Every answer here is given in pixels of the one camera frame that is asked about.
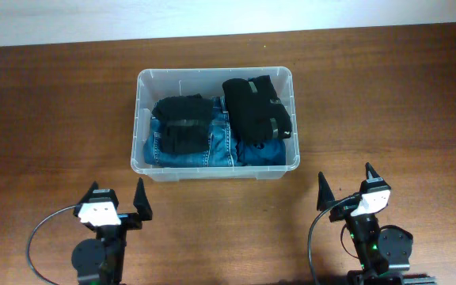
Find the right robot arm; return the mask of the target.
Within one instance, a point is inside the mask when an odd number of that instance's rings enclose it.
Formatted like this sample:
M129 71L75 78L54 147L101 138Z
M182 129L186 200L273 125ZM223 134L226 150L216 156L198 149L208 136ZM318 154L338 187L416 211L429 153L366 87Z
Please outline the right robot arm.
M330 222L344 221L361 269L349 271L348 284L402 284L410 269L413 236L395 226L380 226L376 214L388 206L391 187L370 163L358 192L336 200L323 173L318 174L317 210Z

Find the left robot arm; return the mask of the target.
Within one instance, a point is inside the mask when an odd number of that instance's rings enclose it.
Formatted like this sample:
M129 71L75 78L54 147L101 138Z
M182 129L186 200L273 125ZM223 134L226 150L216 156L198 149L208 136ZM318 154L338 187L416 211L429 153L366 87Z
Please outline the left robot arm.
M113 189L94 182L74 206L74 216L96 237L79 242L71 255L79 285L119 284L122 281L127 233L141 230L153 218L143 179L138 179L133 205L135 212L119 214Z

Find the black aluminium rail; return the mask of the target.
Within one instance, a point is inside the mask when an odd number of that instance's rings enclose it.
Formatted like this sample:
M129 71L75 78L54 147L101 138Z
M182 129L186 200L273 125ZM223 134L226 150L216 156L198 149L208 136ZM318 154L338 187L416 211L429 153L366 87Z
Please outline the black aluminium rail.
M350 271L347 274L349 285L437 285L435 277L418 274L403 275L399 272L383 275L364 275L362 272Z

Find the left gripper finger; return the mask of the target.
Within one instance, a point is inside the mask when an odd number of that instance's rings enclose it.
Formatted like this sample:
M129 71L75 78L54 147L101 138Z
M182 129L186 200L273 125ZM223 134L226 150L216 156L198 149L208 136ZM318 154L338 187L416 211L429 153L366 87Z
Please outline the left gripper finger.
M78 202L79 204L82 204L82 203L87 203L90 199L90 197L92 196L93 192L95 190L98 190L99 186L98 186L98 183L96 181L94 181L91 186L89 187L89 190L87 191L87 193L80 199L80 201Z
M139 218L142 221L150 221L153 218L153 211L151 209L149 200L146 196L143 179L139 178L135 190L133 205L137 210Z

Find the blue taped sweater bundle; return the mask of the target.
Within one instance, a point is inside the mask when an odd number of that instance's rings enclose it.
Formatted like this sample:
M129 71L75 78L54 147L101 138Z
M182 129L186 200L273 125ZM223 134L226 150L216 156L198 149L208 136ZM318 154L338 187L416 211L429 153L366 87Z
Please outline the blue taped sweater bundle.
M237 159L247 166L273 166L286 164L286 147L281 139L271 139L256 144L240 141Z

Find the small black taped cloth roll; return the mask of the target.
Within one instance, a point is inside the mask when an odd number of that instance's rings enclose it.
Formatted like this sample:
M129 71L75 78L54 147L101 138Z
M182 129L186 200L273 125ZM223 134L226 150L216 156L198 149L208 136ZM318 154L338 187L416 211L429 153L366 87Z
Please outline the small black taped cloth roll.
M152 115L160 123L161 151L195 154L208 150L213 108L213 100L199 94L166 97L158 101Z

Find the dark blue jeans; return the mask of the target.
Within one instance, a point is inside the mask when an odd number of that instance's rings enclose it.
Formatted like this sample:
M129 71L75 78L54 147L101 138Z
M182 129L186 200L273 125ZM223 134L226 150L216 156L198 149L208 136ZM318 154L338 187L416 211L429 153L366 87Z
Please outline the dark blue jeans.
M150 118L149 136L143 147L144 162L148 165L172 168L231 167L238 165L238 141L230 126L230 117L224 99L213 100L213 119L209 127L209 149L195 154L167 154L162 152L159 121Z

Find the clear plastic storage bin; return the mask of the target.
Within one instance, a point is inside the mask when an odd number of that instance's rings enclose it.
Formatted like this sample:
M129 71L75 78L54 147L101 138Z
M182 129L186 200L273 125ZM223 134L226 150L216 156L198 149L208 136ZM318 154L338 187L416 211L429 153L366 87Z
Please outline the clear plastic storage bin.
M292 135L284 141L286 163L273 166L232 166L162 168L145 163L144 144L149 138L151 111L165 97L200 94L204 98L221 97L222 83L231 78L255 78L268 75L277 96L291 117ZM136 79L135 118L131 146L131 168L154 181L180 181L187 179L255 178L279 179L297 169L300 164L298 126L295 107L293 75L285 66L197 68L197 69L145 69Z

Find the large black taped cloth bundle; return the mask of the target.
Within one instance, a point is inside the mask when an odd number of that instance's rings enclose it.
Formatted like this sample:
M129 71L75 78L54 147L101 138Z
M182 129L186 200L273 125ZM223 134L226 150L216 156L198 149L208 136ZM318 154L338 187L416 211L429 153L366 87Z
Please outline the large black taped cloth bundle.
M231 126L248 144L289 139L291 117L278 98L269 75L248 80L232 78L222 84Z

